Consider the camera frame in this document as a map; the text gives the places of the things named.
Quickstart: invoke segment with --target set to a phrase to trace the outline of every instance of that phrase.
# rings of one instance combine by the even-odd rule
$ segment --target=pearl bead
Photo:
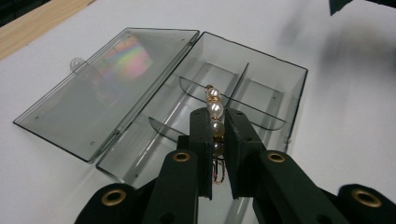
[[[225,128],[224,124],[218,120],[210,121],[210,128],[212,129],[213,137],[223,137]]]
[[[206,92],[206,97],[209,98],[209,97],[214,97],[214,96],[217,96],[220,98],[220,92],[218,91],[218,89],[215,89],[213,87],[209,88]]]
[[[221,156],[224,153],[224,146],[221,142],[215,142],[213,145],[213,155],[216,157]]]
[[[207,110],[210,118],[219,119],[223,114],[224,108],[220,102],[209,102],[207,103]]]

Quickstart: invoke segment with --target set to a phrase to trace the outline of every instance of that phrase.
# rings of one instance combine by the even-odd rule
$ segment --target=clear plastic box
[[[210,33],[125,29],[14,122],[121,182],[140,188],[158,176],[205,86],[244,112],[267,149],[286,151],[307,70]],[[228,180],[200,199],[202,223],[237,223]]]

